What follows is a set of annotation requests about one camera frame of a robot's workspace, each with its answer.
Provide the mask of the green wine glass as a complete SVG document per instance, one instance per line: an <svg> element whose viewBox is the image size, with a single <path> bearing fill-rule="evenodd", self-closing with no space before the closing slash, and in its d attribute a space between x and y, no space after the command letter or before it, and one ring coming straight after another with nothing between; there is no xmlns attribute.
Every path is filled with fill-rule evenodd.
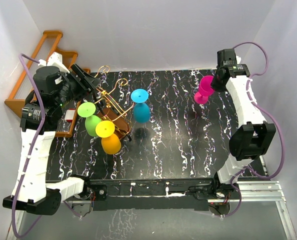
<svg viewBox="0 0 297 240"><path fill-rule="evenodd" d="M92 102L84 102L77 109L77 114L81 118L85 118L85 129L92 137L98 136L96 133L96 127L102 121L97 115L95 115L95 112L96 105Z"/></svg>

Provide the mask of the pink wine glass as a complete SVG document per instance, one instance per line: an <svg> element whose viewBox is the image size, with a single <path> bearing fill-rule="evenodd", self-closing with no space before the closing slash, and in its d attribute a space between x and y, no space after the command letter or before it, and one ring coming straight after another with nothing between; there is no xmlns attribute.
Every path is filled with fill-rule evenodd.
<svg viewBox="0 0 297 240"><path fill-rule="evenodd" d="M205 104L209 100L209 96L214 93L214 90L211 87L213 80L212 75L204 76L199 83L198 91L194 95L194 100L198 104Z"/></svg>

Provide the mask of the gold wire wine glass rack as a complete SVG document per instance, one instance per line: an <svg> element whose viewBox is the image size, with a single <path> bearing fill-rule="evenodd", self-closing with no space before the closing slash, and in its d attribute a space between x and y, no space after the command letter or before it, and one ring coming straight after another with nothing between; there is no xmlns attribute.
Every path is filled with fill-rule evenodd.
<svg viewBox="0 0 297 240"><path fill-rule="evenodd" d="M92 93L94 104L96 109L99 111L98 116L103 121L111 121L114 123L115 131L120 141L128 138L131 142L131 121L127 118L128 112L135 106L135 103L131 105L128 109L123 109L119 103L113 98L113 92L116 90L117 86L124 87L127 86L129 81L126 78L119 78L111 91L103 89L101 86L96 88L96 91Z"/></svg>

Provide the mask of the blue wine glass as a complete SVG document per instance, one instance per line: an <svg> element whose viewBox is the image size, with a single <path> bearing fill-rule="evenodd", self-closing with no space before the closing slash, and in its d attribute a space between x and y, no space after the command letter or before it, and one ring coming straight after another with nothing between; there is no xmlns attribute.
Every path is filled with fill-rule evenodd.
<svg viewBox="0 0 297 240"><path fill-rule="evenodd" d="M148 99L149 93L145 89L139 88L131 93L131 100L135 103L133 116L138 123L146 123L150 120L150 108L146 104Z"/></svg>

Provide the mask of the orange wine glass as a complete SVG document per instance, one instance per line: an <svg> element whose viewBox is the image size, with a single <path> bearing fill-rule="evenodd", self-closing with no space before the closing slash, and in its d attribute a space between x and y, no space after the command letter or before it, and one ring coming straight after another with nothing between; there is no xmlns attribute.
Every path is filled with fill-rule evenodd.
<svg viewBox="0 0 297 240"><path fill-rule="evenodd" d="M120 151L121 141L115 134L115 125L112 121L101 121L97 124L95 132L101 138L101 145L106 154L114 155Z"/></svg>

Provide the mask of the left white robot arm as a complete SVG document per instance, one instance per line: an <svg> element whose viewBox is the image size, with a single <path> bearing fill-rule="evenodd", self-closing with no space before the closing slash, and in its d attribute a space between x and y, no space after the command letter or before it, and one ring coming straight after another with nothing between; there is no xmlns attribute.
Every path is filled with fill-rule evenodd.
<svg viewBox="0 0 297 240"><path fill-rule="evenodd" d="M73 175L56 183L47 183L46 172L63 107L93 93L101 80L77 64L66 70L57 65L42 65L31 74L24 62L26 57L22 53L19 60L33 90L21 110L21 157L16 183L11 195L2 200L2 206L13 212L19 210L51 216L61 202L75 195L82 200L91 196L92 187L87 177Z"/></svg>

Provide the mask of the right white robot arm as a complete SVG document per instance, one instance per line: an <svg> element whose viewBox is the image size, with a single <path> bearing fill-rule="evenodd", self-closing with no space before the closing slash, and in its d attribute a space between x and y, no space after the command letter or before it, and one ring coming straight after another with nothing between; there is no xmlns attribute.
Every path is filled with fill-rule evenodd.
<svg viewBox="0 0 297 240"><path fill-rule="evenodd" d="M216 198L224 198L230 191L228 184L235 183L238 173L254 160L266 154L276 127L268 123L255 107L250 83L250 71L246 64L239 64L233 48L217 52L217 66L210 84L216 92L228 92L238 118L238 129L229 140L229 156L217 171L218 182L211 186Z"/></svg>

